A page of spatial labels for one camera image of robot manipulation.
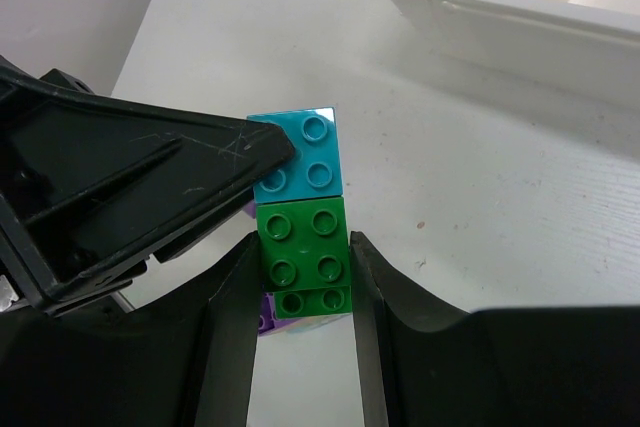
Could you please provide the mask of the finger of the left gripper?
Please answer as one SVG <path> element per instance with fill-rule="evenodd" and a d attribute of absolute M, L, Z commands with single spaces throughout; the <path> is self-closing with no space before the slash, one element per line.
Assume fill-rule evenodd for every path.
<path fill-rule="evenodd" d="M 1 64 L 1 309 L 59 316 L 226 222 L 294 156 L 274 124 L 104 97 Z"/>

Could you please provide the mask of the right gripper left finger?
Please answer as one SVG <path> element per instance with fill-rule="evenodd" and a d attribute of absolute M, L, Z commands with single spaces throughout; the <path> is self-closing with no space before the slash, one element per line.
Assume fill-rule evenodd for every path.
<path fill-rule="evenodd" d="M 127 312 L 104 298 L 60 317 L 1 317 L 5 426 L 242 426 L 260 310 L 260 245 Z"/>

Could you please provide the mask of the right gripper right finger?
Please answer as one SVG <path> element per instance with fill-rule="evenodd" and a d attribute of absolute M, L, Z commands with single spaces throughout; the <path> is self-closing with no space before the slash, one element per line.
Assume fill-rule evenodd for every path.
<path fill-rule="evenodd" d="M 438 298 L 350 237 L 368 426 L 635 426 L 635 306 L 489 309 Z"/>

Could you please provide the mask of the green long lego brick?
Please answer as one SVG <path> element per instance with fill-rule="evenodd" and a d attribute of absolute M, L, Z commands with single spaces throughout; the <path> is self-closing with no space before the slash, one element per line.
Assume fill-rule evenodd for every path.
<path fill-rule="evenodd" d="M 261 204 L 256 222 L 263 287 L 278 318 L 352 311 L 343 197 Z"/>

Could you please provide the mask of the teal square lego brick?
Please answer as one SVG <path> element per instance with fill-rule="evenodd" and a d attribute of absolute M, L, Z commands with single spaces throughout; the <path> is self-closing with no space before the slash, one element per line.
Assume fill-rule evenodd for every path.
<path fill-rule="evenodd" d="M 280 126 L 295 156 L 254 185 L 257 204 L 341 196 L 343 184 L 335 110 L 304 109 L 248 117 Z"/>

